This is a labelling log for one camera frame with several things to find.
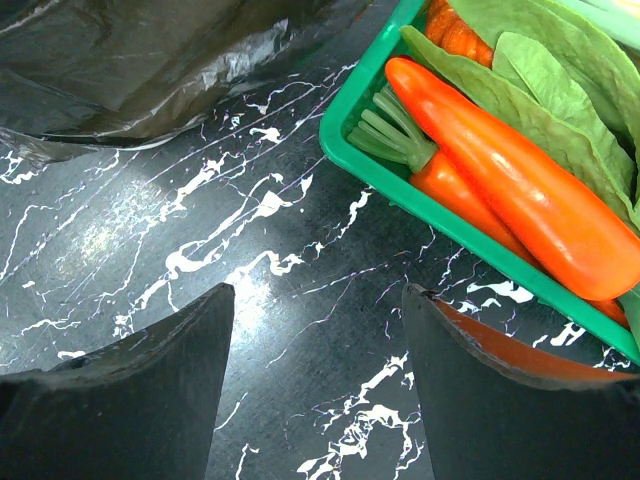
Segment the black trash bag roll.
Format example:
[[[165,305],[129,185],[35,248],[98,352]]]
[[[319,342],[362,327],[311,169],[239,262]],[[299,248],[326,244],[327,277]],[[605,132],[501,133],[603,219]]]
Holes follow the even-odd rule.
[[[363,1],[5,1],[1,141],[42,166],[143,150],[291,71]]]

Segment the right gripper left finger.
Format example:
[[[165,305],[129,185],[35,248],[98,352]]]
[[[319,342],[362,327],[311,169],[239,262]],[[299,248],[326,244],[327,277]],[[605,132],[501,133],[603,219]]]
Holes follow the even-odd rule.
[[[201,479],[230,350],[221,283],[172,315],[51,370],[1,379],[5,479]]]

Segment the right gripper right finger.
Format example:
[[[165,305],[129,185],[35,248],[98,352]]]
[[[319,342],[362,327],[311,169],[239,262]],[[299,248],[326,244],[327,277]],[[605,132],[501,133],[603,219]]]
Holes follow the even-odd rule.
[[[536,349],[407,284],[402,320],[438,479],[635,479],[639,379]]]

